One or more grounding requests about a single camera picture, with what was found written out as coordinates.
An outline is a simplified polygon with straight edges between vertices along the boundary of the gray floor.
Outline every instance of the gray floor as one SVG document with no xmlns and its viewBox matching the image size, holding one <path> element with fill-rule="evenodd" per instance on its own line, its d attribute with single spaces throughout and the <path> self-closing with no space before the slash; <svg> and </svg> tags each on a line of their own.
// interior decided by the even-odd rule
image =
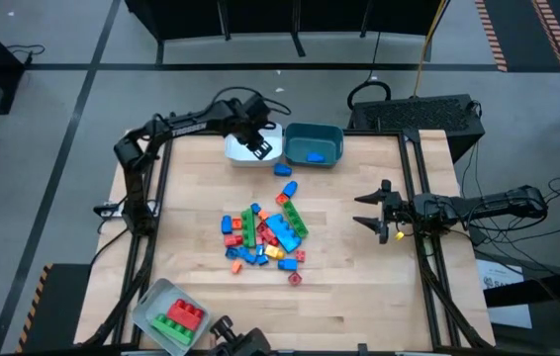
<svg viewBox="0 0 560 356">
<path fill-rule="evenodd" d="M 112 0 L 0 0 L 0 41 L 5 45 L 43 44 L 36 63 L 88 63 Z M 415 63 L 421 38 L 382 35 L 377 60 Z M 165 63 L 194 62 L 370 62 L 376 34 L 366 39 L 348 34 L 302 36 L 307 57 L 299 58 L 285 36 L 234 36 L 169 42 Z M 115 19 L 102 62 L 153 63 L 156 42 L 124 4 Z M 473 0 L 452 2 L 437 30 L 435 63 L 493 63 Z M 291 107 L 282 124 L 322 122 L 345 126 L 345 97 L 366 71 L 100 71 L 95 77 L 69 153 L 32 270 L 3 346 L 14 350 L 29 309 L 36 280 L 49 262 L 86 263 L 93 256 L 98 219 L 91 208 L 106 200 L 115 157 L 112 146 L 128 128 L 154 112 L 186 112 L 204 107 L 219 89 L 246 85 Z M 393 88 L 394 98 L 412 94 L 414 72 L 375 72 Z M 60 142 L 85 77 L 82 71 L 31 71 L 22 80 L 12 112 L 0 117 L 0 311 L 32 224 Z M 487 134 L 480 143 L 479 180 L 485 193 L 522 184 L 547 191 L 560 176 L 560 73 L 426 72 L 421 96 L 470 93 L 484 110 Z M 378 100 L 379 91 L 358 99 Z M 467 158 L 456 165 L 458 176 Z M 466 191 L 477 194 L 473 176 Z M 560 227 L 560 200 L 541 226 L 514 236 Z M 536 259 L 560 265 L 560 234 L 524 242 Z"/>
</svg>

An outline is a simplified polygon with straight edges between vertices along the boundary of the blue bin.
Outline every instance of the blue bin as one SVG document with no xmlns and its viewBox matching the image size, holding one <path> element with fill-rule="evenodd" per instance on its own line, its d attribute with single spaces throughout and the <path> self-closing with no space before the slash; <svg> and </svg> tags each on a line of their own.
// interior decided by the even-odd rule
<svg viewBox="0 0 560 356">
<path fill-rule="evenodd" d="M 285 156 L 289 164 L 333 167 L 343 154 L 343 131 L 330 125 L 289 124 L 284 132 Z M 324 162 L 308 162 L 309 153 L 318 153 Z"/>
</svg>

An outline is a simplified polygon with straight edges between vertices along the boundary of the wooden tabletop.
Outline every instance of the wooden tabletop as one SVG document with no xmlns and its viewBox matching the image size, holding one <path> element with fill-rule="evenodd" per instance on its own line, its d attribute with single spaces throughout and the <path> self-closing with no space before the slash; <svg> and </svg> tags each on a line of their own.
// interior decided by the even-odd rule
<svg viewBox="0 0 560 356">
<path fill-rule="evenodd" d="M 420 136 L 432 193 L 457 196 L 444 132 Z M 410 145 L 408 151 L 419 192 Z M 214 319 L 229 315 L 236 332 L 259 327 L 274 349 L 356 350 L 357 343 L 365 342 L 374 351 L 431 350 L 413 238 L 391 238 L 380 245 L 373 232 L 352 220 L 379 216 L 379 207 L 353 199 L 374 192 L 382 179 L 391 180 L 393 190 L 406 197 L 395 137 L 346 136 L 343 157 L 333 169 L 294 167 L 291 178 L 276 177 L 270 168 L 231 167 L 223 152 L 219 136 L 173 142 L 152 281 L 166 278 L 177 284 Z M 274 199 L 290 180 L 299 184 L 292 202 L 310 232 L 301 247 L 307 253 L 299 266 L 302 285 L 290 286 L 289 273 L 273 261 L 263 267 L 244 264 L 233 275 L 221 217 L 237 215 L 253 202 L 270 214 L 280 213 Z M 111 200 L 124 195 L 118 169 Z M 124 227 L 121 221 L 107 222 L 99 247 Z M 119 299 L 130 240 L 126 236 L 112 245 L 93 268 L 76 342 L 88 338 Z M 454 302 L 483 338 L 495 343 L 471 242 L 451 233 L 441 243 Z M 437 299 L 436 309 L 442 343 L 448 345 Z M 130 318 L 126 325 L 124 340 L 129 341 Z M 144 335 L 141 347 L 158 346 Z M 195 345 L 208 347 L 207 335 Z"/>
</svg>

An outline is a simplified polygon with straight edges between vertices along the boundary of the yellow cable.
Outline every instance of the yellow cable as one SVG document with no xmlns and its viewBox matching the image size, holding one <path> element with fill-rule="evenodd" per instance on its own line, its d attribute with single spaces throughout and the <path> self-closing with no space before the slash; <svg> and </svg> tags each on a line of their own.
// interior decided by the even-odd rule
<svg viewBox="0 0 560 356">
<path fill-rule="evenodd" d="M 417 95 L 417 90 L 419 90 L 420 85 L 420 73 L 422 72 L 422 63 L 423 59 L 425 58 L 425 53 L 427 52 L 427 47 L 429 46 L 429 40 L 433 37 L 433 33 L 436 28 L 436 23 L 438 22 L 438 18 L 443 11 L 445 11 L 445 2 L 446 0 L 440 0 L 438 4 L 438 9 L 436 10 L 436 14 L 434 15 L 434 19 L 431 22 L 431 26 L 429 27 L 429 32 L 427 32 L 427 36 L 425 37 L 425 43 L 422 45 L 422 53 L 420 54 L 419 60 L 419 68 L 417 69 L 417 83 L 415 84 L 415 91 L 414 96 Z"/>
</svg>

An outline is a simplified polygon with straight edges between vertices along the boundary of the white bowl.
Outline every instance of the white bowl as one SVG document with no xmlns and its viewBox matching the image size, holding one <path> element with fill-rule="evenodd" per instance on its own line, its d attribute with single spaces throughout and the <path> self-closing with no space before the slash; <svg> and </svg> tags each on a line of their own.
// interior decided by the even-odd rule
<svg viewBox="0 0 560 356">
<path fill-rule="evenodd" d="M 269 167 L 273 166 L 282 156 L 282 126 L 276 124 L 275 129 L 258 131 L 271 145 L 271 151 L 262 159 L 256 158 L 244 145 L 232 135 L 225 139 L 225 157 L 229 158 L 234 167 Z"/>
</svg>

